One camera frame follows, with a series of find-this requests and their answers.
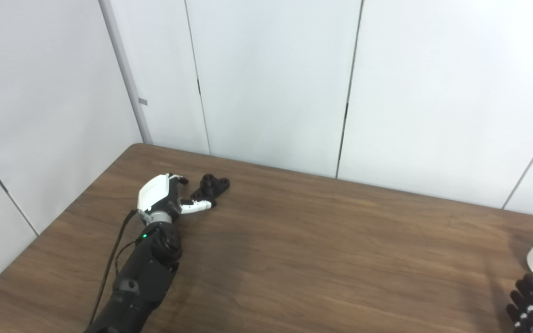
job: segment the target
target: robotic arm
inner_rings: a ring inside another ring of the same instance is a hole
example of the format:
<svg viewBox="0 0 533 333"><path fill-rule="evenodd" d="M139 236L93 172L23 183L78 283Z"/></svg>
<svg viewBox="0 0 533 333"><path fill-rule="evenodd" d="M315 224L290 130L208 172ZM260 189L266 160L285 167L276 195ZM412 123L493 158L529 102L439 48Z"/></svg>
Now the robotic arm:
<svg viewBox="0 0 533 333"><path fill-rule="evenodd" d="M158 175L139 191L137 210L145 225L135 249L112 284L112 295L84 333L140 333L147 318L163 301L182 257L175 222L180 215L216 206L230 186L228 179L207 174L189 200L178 196L182 176Z"/></svg>

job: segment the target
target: black bracket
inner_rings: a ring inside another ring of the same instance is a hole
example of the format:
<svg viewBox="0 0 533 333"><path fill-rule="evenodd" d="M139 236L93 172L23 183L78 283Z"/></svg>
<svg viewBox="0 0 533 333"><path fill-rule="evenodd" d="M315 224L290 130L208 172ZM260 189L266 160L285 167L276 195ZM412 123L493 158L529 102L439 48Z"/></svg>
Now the black bracket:
<svg viewBox="0 0 533 333"><path fill-rule="evenodd" d="M211 173L203 176L201 187L191 194L192 200L208 200L214 202L230 187L229 179L217 179Z"/></svg>

